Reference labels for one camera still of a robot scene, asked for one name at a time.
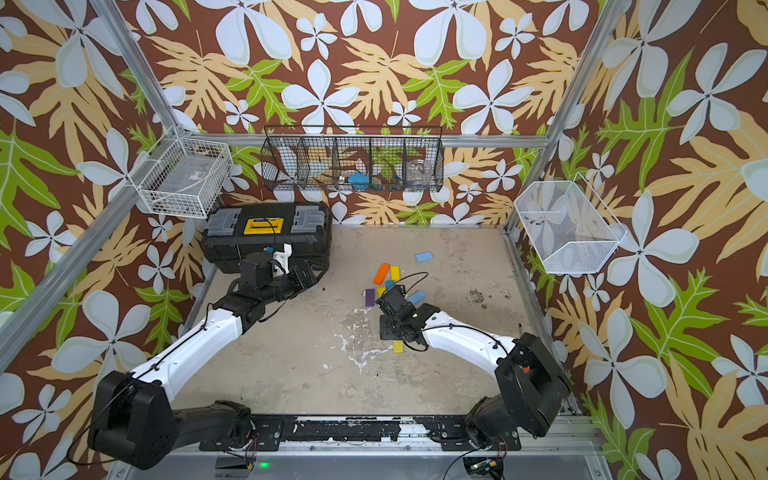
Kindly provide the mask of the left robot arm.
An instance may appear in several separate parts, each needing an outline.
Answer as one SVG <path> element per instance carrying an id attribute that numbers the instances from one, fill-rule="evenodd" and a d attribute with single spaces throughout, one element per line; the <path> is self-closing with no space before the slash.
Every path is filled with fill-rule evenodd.
<path id="1" fill-rule="evenodd" d="M 239 278 L 198 325 L 132 371 L 109 373 L 98 383 L 86 430 L 91 450 L 147 470 L 187 445 L 221 451 L 248 451 L 254 446 L 256 433 L 248 407 L 227 400 L 187 409 L 175 409 L 172 403 L 221 350 L 272 318 L 269 305 L 283 306 L 309 290 L 328 266 L 291 261 L 287 251 L 276 251 L 251 254 L 240 268 Z"/>

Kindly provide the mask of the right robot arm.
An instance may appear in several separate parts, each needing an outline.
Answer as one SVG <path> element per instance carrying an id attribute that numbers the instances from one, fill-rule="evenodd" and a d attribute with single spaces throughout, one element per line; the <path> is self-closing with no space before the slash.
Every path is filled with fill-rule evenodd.
<path id="1" fill-rule="evenodd" d="M 464 417 L 460 435 L 472 448 L 512 444 L 520 429 L 548 434 L 572 391 L 572 383 L 541 339 L 497 335 L 455 319 L 427 303 L 419 306 L 397 285 L 376 300 L 383 340 L 416 343 L 450 353 L 492 376 L 499 393 L 479 400 Z"/>

